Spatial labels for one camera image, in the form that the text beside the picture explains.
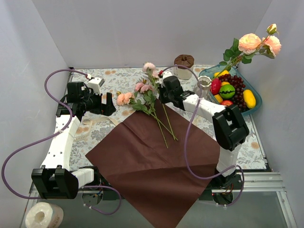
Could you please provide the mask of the cream ribbon gold lettering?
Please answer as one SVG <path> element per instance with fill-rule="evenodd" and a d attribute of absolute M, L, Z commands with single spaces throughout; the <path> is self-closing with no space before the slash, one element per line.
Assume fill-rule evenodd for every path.
<path fill-rule="evenodd" d="M 101 122 L 111 122 L 115 126 L 117 126 L 119 124 L 119 122 L 116 119 L 108 117 L 108 116 L 101 116 L 101 117 L 94 118 L 94 119 L 84 119 L 76 131 L 74 141 L 78 142 L 78 141 L 85 140 L 88 136 L 90 136 L 92 126 L 94 124 L 101 123 Z"/>

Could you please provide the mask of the peach double rose stem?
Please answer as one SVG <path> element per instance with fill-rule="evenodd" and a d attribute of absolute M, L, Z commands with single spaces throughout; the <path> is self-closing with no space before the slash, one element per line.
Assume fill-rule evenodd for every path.
<path fill-rule="evenodd" d="M 178 138 L 174 135 L 172 128 L 169 126 L 165 126 L 165 124 L 160 120 L 160 118 L 156 114 L 156 96 L 153 94 L 151 90 L 148 90 L 143 93 L 143 101 L 137 98 L 138 92 L 135 93 L 122 93 L 120 91 L 116 92 L 117 94 L 117 104 L 119 106 L 130 105 L 133 110 L 141 111 L 148 116 L 151 116 L 157 121 L 157 124 L 160 128 L 161 134 L 163 136 L 164 142 L 167 143 L 166 138 L 163 133 L 163 128 L 167 130 L 174 140 L 178 140 Z"/>

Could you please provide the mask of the pink artificial flower bunch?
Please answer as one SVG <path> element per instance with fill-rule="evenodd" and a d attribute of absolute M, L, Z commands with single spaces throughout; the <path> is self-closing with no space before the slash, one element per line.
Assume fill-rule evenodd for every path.
<path fill-rule="evenodd" d="M 157 117 L 155 102 L 156 96 L 154 95 L 153 87 L 150 84 L 139 82 L 135 85 L 134 102 L 132 104 L 132 108 L 153 117 L 157 121 L 165 146 L 168 148 L 168 144 L 162 130 L 164 124 Z"/>

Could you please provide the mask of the red paper bouquet wrap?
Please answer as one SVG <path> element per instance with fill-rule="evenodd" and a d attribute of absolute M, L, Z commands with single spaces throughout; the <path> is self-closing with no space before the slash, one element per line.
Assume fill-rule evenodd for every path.
<path fill-rule="evenodd" d="M 160 120 L 167 119 L 156 102 Z M 184 160 L 181 142 L 173 149 L 161 145 L 151 116 L 137 111 L 119 123 L 87 155 L 101 175 L 154 227 L 174 228 L 209 184 L 219 161 L 218 143 L 175 111 L 173 124 L 184 127 Z"/>

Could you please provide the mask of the peach rose stem with bud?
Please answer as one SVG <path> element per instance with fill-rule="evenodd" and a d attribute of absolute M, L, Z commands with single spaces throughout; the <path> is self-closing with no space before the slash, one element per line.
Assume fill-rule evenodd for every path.
<path fill-rule="evenodd" d="M 234 39 L 233 44 L 223 53 L 223 60 L 219 65 L 224 68 L 220 71 L 229 71 L 239 63 L 250 64 L 254 56 L 265 56 L 274 59 L 281 51 L 282 45 L 275 34 L 278 33 L 275 23 L 266 29 L 266 37 L 260 38 L 255 33 L 248 33 L 239 39 Z"/>

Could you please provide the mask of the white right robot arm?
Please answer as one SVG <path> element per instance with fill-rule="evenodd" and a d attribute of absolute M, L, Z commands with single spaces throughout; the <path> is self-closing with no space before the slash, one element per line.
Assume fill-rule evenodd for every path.
<path fill-rule="evenodd" d="M 159 99 L 162 103 L 173 103 L 181 110 L 198 114 L 213 123 L 216 141 L 219 144 L 217 174 L 210 177 L 221 189 L 231 185 L 236 175 L 238 152 L 245 142 L 249 129 L 236 105 L 223 106 L 206 100 L 211 79 L 200 76 L 196 90 L 183 90 L 179 79 L 171 73 L 163 73 L 159 79 Z"/>

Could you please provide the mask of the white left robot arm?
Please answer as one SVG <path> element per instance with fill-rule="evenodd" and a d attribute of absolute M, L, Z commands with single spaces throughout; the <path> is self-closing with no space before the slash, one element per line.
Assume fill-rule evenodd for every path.
<path fill-rule="evenodd" d="M 38 169 L 33 169 L 31 178 L 43 199 L 74 199 L 85 185 L 96 190 L 101 184 L 101 175 L 96 166 L 85 166 L 71 171 L 69 158 L 76 132 L 85 113 L 99 114 L 109 118 L 116 108 L 112 94 L 106 94 L 102 102 L 101 87 L 105 80 L 95 77 L 85 82 L 69 82 L 67 94 L 60 99 L 56 112 L 57 134 L 52 138 L 47 155 Z"/>

